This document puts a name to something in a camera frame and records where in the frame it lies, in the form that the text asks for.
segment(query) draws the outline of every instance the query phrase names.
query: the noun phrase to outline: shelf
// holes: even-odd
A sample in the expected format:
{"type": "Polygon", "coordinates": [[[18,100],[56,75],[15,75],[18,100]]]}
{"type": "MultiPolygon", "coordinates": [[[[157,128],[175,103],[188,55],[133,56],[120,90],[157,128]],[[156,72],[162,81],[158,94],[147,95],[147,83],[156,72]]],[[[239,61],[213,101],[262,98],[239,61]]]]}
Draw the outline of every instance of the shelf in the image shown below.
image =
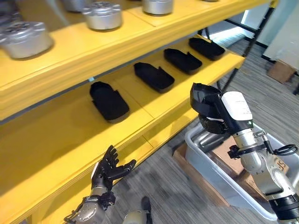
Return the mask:
{"type": "MultiPolygon", "coordinates": [[[[186,42],[171,47],[190,50],[186,42]]],[[[0,223],[21,221],[79,181],[111,144],[122,150],[144,134],[154,148],[159,147],[183,127],[182,123],[196,116],[190,111],[187,116],[176,117],[190,108],[193,82],[211,84],[243,62],[243,57],[229,51],[216,62],[192,52],[203,67],[188,76],[168,64],[162,52],[143,61],[161,65],[175,77],[174,88],[168,93],[149,88],[135,76],[133,65],[99,79],[117,89],[130,107],[131,115],[119,124],[111,125],[102,118],[91,102],[90,84],[85,84],[1,127],[0,203],[6,206],[0,211],[0,223]],[[151,140],[163,126],[161,122],[174,120],[171,127],[164,126],[163,136],[168,138],[156,143],[151,140]]]]}
{"type": "Polygon", "coordinates": [[[199,72],[189,76],[164,59],[163,51],[159,51],[137,62],[150,63],[156,68],[161,66],[167,73],[175,78],[171,91],[160,94],[146,85],[134,73],[133,65],[129,65],[111,74],[116,82],[121,85],[152,117],[158,118],[177,105],[189,101],[190,89],[193,83],[213,84],[233,68],[239,67],[244,58],[227,51],[221,60],[212,62],[188,45],[188,40],[171,45],[168,48],[179,49],[184,53],[190,52],[203,62],[199,72]]]}
{"type": "Polygon", "coordinates": [[[115,0],[124,23],[110,32],[94,32],[82,15],[65,12],[59,1],[23,0],[25,19],[44,21],[55,40],[47,53],[26,61],[0,49],[0,120],[90,77],[115,68],[190,33],[270,0],[176,0],[168,16],[141,13],[140,3],[115,0]]]}
{"type": "Polygon", "coordinates": [[[89,96],[90,84],[72,90],[0,129],[0,223],[21,221],[62,192],[101,158],[109,145],[125,146],[153,118],[116,82],[130,107],[119,124],[107,123],[89,96]]]}
{"type": "Polygon", "coordinates": [[[159,148],[197,117],[198,113],[189,104],[185,104],[172,116],[167,117],[143,136],[153,148],[159,148]]]}
{"type": "MultiPolygon", "coordinates": [[[[185,104],[181,109],[176,111],[173,116],[162,121],[159,125],[155,126],[154,129],[150,130],[150,132],[145,133],[144,137],[135,140],[121,150],[119,153],[120,164],[136,159],[137,165],[139,165],[179,130],[188,125],[197,115],[196,112],[190,109],[188,104],[185,104]]],[[[34,213],[32,216],[32,224],[64,223],[63,218],[69,215],[70,212],[79,205],[84,196],[90,194],[90,182],[89,173],[67,191],[34,213]]]]}

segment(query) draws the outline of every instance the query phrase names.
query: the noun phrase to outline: robot forearm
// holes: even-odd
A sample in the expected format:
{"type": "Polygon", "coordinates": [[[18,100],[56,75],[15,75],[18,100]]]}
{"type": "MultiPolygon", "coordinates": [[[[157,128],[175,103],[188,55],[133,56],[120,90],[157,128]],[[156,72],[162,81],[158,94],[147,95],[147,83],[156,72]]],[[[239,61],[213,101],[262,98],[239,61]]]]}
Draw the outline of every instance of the robot forearm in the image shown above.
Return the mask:
{"type": "Polygon", "coordinates": [[[64,218],[70,224],[101,224],[105,211],[115,203],[111,191],[113,181],[127,175],[135,166],[136,160],[117,167],[116,149],[110,146],[103,159],[95,165],[92,174],[92,190],[90,196],[84,197],[81,204],[64,218]]]}

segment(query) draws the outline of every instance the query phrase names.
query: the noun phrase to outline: robotic hand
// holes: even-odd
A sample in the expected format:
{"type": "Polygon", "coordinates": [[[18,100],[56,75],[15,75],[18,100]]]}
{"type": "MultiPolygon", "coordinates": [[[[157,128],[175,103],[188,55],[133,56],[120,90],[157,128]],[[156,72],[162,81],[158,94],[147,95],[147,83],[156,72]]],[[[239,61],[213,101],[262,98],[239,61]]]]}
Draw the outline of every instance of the robotic hand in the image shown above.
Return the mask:
{"type": "Polygon", "coordinates": [[[136,164],[136,160],[117,167],[116,149],[110,146],[103,159],[95,165],[92,174],[91,195],[84,197],[82,203],[64,218],[69,224],[101,224],[105,218],[108,206],[115,203],[115,196],[111,191],[113,181],[129,174],[136,164]]]}
{"type": "Polygon", "coordinates": [[[254,133],[252,114],[240,92],[222,94],[214,87],[193,84],[191,106],[199,113],[199,120],[208,132],[233,135],[236,145],[230,147],[230,158],[241,159],[279,222],[299,224],[299,196],[295,190],[299,173],[289,179],[277,167],[273,156],[291,155],[298,148],[287,145],[273,150],[264,131],[254,133]]]}

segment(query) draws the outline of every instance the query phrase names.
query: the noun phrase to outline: gray carpet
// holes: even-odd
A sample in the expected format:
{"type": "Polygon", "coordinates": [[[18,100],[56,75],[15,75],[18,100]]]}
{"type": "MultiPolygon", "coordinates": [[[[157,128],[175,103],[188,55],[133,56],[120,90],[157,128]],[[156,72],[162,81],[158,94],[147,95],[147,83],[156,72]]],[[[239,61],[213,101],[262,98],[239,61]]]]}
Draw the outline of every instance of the gray carpet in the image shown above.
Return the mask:
{"type": "MultiPolygon", "coordinates": [[[[231,46],[237,53],[247,42],[231,46]]],[[[250,56],[229,90],[244,93],[254,114],[254,121],[283,143],[298,144],[299,97],[286,85],[266,76],[271,64],[260,56],[264,49],[254,46],[250,56]]],[[[171,157],[183,142],[186,129],[161,147],[129,176],[114,186],[114,207],[107,211],[106,224],[120,224],[129,211],[140,209],[140,199],[150,197],[155,224],[274,224],[256,213],[236,207],[216,207],[171,157]]]]}

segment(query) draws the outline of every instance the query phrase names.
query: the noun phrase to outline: plastic tub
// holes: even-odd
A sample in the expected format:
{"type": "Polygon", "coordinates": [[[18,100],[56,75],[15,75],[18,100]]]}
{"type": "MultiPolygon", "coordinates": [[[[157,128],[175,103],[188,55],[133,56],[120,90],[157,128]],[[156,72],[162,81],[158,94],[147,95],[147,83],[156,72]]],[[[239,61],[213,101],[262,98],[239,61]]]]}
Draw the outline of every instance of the plastic tub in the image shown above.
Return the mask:
{"type": "MultiPolygon", "coordinates": [[[[267,204],[265,207],[260,205],[251,197],[239,184],[237,184],[229,175],[227,175],[219,166],[217,166],[204,152],[202,152],[191,140],[198,132],[203,130],[199,124],[188,131],[185,135],[185,141],[188,145],[186,160],[233,206],[247,208],[256,211],[265,219],[275,221],[276,214],[267,204]]],[[[261,130],[255,125],[255,131],[261,130]]],[[[281,142],[268,134],[268,139],[274,149],[283,146],[281,142]]],[[[281,158],[290,168],[287,176],[291,182],[298,180],[299,155],[293,154],[281,158]]]]}

